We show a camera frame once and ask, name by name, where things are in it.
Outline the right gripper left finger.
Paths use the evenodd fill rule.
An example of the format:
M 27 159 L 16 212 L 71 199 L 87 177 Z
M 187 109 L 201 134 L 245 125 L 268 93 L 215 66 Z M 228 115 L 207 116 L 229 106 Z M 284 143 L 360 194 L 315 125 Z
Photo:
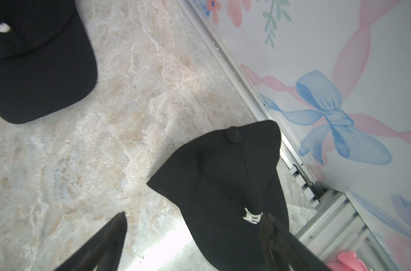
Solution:
M 117 271 L 127 229 L 125 212 L 120 212 L 55 270 Z

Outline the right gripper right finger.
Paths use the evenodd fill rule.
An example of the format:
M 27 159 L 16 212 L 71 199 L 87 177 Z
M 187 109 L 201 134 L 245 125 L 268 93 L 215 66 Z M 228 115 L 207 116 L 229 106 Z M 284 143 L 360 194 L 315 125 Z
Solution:
M 260 240 L 269 271 L 330 271 L 270 213 L 261 218 Z

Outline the black R cap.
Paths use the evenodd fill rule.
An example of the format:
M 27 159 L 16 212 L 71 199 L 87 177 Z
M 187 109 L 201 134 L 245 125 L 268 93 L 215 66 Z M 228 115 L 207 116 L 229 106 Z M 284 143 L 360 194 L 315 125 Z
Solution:
M 96 86 L 92 45 L 74 1 L 0 1 L 0 117 L 23 124 Z

